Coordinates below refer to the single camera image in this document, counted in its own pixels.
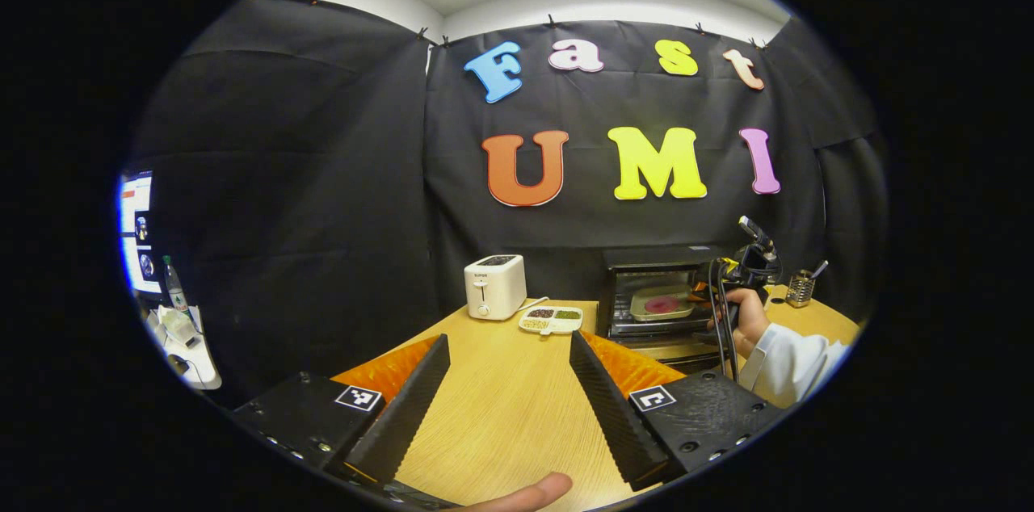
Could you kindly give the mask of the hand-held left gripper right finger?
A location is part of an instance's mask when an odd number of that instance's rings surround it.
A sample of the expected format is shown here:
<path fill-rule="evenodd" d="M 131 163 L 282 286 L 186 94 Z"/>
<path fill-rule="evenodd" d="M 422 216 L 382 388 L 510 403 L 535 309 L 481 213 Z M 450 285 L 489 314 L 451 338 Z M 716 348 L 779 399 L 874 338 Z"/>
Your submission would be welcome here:
<path fill-rule="evenodd" d="M 785 416 L 730 377 L 685 375 L 584 331 L 571 336 L 570 364 L 634 490 L 698 474 Z"/>

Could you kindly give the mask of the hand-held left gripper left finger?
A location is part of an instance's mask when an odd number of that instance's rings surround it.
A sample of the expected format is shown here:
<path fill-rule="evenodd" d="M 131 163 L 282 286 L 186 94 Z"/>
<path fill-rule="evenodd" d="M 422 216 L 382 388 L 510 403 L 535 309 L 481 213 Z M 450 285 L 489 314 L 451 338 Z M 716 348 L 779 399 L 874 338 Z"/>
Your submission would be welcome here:
<path fill-rule="evenodd" d="M 395 478 L 451 365 L 439 334 L 338 377 L 299 372 L 235 409 L 235 421 L 303 464 L 361 485 Z"/>

